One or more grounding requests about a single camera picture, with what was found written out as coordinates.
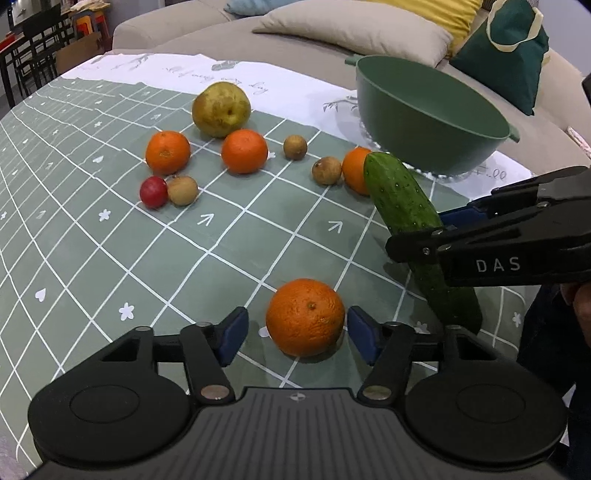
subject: screw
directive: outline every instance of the screw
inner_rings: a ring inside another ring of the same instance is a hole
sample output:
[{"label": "screw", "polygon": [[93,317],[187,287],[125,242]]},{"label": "screw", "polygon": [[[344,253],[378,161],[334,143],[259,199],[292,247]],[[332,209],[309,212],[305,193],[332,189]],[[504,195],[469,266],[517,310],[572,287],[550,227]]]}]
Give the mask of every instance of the screw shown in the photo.
[{"label": "screw", "polygon": [[201,396],[208,400],[222,400],[230,394],[230,389],[224,385],[207,385],[201,389]]},{"label": "screw", "polygon": [[386,400],[392,395],[392,390],[382,385],[370,385],[363,389],[363,396],[369,400]]}]

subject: blue pillow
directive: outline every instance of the blue pillow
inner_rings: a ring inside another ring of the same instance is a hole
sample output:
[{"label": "blue pillow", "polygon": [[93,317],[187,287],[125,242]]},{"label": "blue pillow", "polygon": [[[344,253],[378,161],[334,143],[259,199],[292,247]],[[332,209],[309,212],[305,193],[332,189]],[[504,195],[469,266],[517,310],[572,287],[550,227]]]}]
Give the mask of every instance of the blue pillow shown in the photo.
[{"label": "blue pillow", "polygon": [[256,17],[266,15],[285,5],[293,4],[298,0],[230,0],[224,10],[240,17]]}]

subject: person's hand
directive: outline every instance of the person's hand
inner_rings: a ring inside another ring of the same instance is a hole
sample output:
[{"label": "person's hand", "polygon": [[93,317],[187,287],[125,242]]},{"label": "person's hand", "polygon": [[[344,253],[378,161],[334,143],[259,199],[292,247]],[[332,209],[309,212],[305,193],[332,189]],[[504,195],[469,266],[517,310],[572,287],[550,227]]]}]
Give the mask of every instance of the person's hand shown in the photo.
[{"label": "person's hand", "polygon": [[591,347],[591,283],[563,283],[560,293],[567,305],[572,305],[585,341]]}]

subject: cucumber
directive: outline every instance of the cucumber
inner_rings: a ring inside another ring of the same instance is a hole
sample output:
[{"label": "cucumber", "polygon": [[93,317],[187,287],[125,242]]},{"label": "cucumber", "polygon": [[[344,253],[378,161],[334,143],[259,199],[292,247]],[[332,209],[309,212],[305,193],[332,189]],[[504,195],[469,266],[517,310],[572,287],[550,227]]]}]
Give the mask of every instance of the cucumber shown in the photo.
[{"label": "cucumber", "polygon": [[[443,226],[437,211],[403,163],[386,153],[370,153],[365,184],[392,235]],[[415,282],[443,325],[461,325],[476,334],[482,312],[473,288],[449,287],[438,264],[408,264]]]}]

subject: small red fruit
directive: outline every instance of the small red fruit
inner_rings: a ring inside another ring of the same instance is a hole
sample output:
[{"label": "small red fruit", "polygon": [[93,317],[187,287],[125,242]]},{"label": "small red fruit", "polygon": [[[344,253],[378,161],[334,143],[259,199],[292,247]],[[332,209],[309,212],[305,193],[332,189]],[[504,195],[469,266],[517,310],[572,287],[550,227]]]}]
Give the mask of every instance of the small red fruit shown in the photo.
[{"label": "small red fruit", "polygon": [[168,201],[168,186],[160,177],[150,177],[144,180],[139,188],[139,199],[147,208],[160,208]]}]

